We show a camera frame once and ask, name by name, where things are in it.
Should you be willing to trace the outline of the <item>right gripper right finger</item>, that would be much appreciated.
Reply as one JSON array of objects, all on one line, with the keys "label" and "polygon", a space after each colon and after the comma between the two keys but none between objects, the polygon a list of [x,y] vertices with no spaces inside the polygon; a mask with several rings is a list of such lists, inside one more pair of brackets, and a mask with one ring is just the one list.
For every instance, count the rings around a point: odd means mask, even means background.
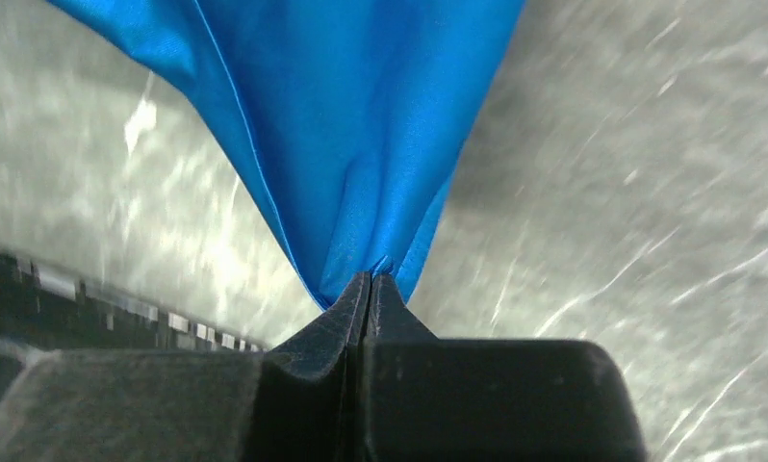
[{"label": "right gripper right finger", "polygon": [[436,337],[374,279],[361,362],[368,461],[644,461],[608,352],[577,340]]}]

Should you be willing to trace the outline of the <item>blue cloth napkin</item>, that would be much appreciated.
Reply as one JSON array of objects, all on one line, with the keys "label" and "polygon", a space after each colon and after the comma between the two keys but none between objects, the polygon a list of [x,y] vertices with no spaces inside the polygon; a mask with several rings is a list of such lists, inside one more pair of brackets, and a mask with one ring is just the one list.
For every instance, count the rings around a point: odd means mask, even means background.
[{"label": "blue cloth napkin", "polygon": [[180,90],[322,307],[415,290],[515,0],[60,0]]}]

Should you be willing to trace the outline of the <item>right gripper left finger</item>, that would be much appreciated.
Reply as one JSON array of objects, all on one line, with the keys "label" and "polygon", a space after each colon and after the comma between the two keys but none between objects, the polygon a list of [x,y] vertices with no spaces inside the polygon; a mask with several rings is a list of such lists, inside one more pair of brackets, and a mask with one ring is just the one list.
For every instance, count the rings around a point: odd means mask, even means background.
[{"label": "right gripper left finger", "polygon": [[349,461],[356,352],[371,278],[267,351],[214,348],[162,325],[91,333],[30,315],[38,293],[0,289],[0,461]]}]

